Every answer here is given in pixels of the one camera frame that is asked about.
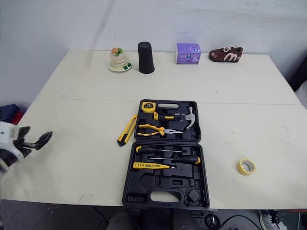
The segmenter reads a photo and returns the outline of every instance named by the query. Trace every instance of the shoe lace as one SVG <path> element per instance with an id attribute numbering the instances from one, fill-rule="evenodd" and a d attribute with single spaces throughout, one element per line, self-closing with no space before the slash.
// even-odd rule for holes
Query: shoe lace
<path id="1" fill-rule="evenodd" d="M 229 50 L 231 50 L 232 47 L 235 48 L 235 49 L 238 48 L 238 47 L 235 46 L 235 45 L 233 45 L 233 46 L 225 46 L 224 49 L 223 49 L 223 51 L 226 53 L 226 52 L 228 52 Z"/>

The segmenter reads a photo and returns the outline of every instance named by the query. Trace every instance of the yellow tape measure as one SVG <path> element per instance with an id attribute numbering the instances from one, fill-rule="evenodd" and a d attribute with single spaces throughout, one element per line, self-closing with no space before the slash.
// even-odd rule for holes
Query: yellow tape measure
<path id="1" fill-rule="evenodd" d="M 153 114 L 155 112 L 156 103 L 155 102 L 143 102 L 142 110 L 146 114 Z"/>

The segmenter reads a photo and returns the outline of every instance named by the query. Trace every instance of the plate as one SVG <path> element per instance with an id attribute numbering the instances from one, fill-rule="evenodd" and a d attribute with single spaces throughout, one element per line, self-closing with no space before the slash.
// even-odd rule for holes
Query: plate
<path id="1" fill-rule="evenodd" d="M 127 66 L 128 69 L 124 69 L 123 67 L 120 67 L 120 68 L 113 67 L 112 64 L 111 64 L 111 62 L 109 63 L 108 67 L 109 67 L 110 70 L 112 70 L 112 71 L 114 71 L 114 72 L 125 72 L 125 71 L 131 69 L 131 67 L 133 66 L 133 62 L 132 62 L 130 59 L 128 59 L 128 62 L 131 63 L 131 66 L 130 66 L 130 67 Z"/>

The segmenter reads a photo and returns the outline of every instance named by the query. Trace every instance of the tool kit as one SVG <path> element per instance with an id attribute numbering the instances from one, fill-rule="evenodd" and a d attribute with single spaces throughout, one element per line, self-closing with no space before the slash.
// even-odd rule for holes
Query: tool kit
<path id="1" fill-rule="evenodd" d="M 122 202 L 128 207 L 204 210 L 209 207 L 205 159 L 196 102 L 142 100 L 137 116 Z M 125 144 L 132 130 L 119 137 Z M 177 202 L 162 201 L 169 193 Z"/>

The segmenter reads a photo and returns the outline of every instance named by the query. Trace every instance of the black cable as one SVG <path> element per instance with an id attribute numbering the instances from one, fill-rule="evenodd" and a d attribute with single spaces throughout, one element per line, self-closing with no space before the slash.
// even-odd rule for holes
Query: black cable
<path id="1" fill-rule="evenodd" d="M 105 216 L 101 212 L 99 212 L 99 210 L 94 205 L 92 207 L 104 219 L 105 222 L 108 222 L 107 219 L 105 218 Z"/>
<path id="2" fill-rule="evenodd" d="M 105 223 L 106 222 L 104 222 L 103 220 L 101 221 L 100 226 L 99 226 L 99 230 L 105 230 L 106 229 Z"/>
<path id="3" fill-rule="evenodd" d="M 32 204 L 33 204 L 33 202 L 32 202 L 30 205 L 28 205 L 27 207 L 22 208 L 22 209 L 19 209 L 18 211 L 16 211 L 13 215 L 11 215 L 10 218 L 8 218 L 6 221 L 3 222 L 3 226 L 4 226 L 5 224 L 7 224 L 17 213 L 19 213 L 19 212 L 21 212 L 21 211 L 23 211 L 23 210 L 25 210 L 25 209 L 31 207 Z"/>
<path id="4" fill-rule="evenodd" d="M 252 221 L 250 218 L 246 217 L 246 216 L 242 216 L 242 215 L 234 215 L 232 217 L 229 217 L 228 219 L 226 219 L 220 226 L 220 229 L 224 226 L 225 223 L 227 223 L 230 219 L 234 218 L 234 217 L 244 217 L 245 219 L 248 219 L 253 225 L 255 225 L 255 227 L 259 230 L 262 230 L 261 228 L 258 227 L 258 225 Z"/>
<path id="5" fill-rule="evenodd" d="M 207 213 L 207 210 L 206 210 L 205 213 L 203 214 L 203 217 L 201 218 L 201 221 L 200 221 L 199 225 L 197 226 L 198 228 L 200 227 L 202 220 L 205 218 L 206 213 Z"/>

